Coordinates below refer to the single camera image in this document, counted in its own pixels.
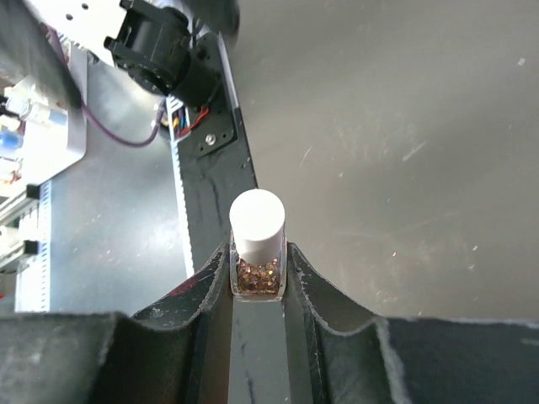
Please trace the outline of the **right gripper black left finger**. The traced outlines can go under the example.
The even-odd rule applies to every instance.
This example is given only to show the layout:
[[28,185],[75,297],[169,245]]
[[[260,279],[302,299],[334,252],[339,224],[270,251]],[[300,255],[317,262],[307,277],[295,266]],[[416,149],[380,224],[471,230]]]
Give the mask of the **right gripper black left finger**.
[[186,403],[200,323],[228,259],[222,243],[195,275],[133,316],[2,316],[1,401]]

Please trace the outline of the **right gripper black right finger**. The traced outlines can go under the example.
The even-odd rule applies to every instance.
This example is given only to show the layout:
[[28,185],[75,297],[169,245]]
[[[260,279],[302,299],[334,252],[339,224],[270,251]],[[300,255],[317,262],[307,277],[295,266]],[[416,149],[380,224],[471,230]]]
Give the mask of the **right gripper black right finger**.
[[537,402],[537,322],[379,316],[287,249],[293,402]]

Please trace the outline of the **glitter nail polish bottle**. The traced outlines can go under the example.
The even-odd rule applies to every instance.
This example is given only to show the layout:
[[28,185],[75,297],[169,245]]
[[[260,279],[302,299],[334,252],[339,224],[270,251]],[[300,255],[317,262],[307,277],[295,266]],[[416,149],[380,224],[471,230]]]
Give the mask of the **glitter nail polish bottle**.
[[229,211],[230,282],[243,301],[279,301],[286,289],[286,211],[264,189],[241,193]]

